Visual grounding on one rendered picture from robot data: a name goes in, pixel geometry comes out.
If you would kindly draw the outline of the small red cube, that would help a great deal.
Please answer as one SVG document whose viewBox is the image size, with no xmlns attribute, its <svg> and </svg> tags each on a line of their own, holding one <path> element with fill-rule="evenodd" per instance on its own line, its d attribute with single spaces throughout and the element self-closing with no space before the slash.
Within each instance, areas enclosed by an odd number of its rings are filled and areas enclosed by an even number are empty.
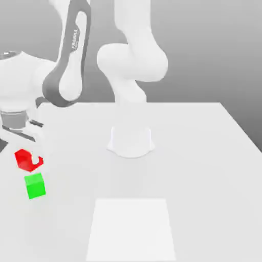
<svg viewBox="0 0 262 262">
<path fill-rule="evenodd" d="M 32 172 L 41 165 L 43 165 L 43 158 L 38 157 L 38 162 L 36 164 L 33 164 L 32 162 L 32 154 L 24 149 L 20 149 L 17 152 L 14 153 L 15 158 L 17 161 L 17 165 L 20 169 L 23 169 L 28 172 Z"/>
</svg>

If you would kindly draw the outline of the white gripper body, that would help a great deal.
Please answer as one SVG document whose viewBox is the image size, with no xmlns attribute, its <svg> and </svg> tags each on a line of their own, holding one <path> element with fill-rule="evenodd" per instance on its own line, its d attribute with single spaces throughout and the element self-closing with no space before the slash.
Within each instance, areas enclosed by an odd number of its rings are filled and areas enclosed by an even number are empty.
<svg viewBox="0 0 262 262">
<path fill-rule="evenodd" d="M 0 124 L 0 153 L 8 146 L 43 154 L 45 137 L 43 124 L 27 124 L 21 130 L 14 130 Z"/>
</svg>

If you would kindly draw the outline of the small green cube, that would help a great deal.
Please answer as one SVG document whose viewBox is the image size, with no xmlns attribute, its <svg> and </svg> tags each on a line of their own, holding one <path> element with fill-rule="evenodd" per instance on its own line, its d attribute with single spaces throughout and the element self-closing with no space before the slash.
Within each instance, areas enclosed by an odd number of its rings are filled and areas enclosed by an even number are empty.
<svg viewBox="0 0 262 262">
<path fill-rule="evenodd" d="M 46 194 L 45 183 L 41 172 L 24 176 L 29 199 L 34 199 Z"/>
</svg>

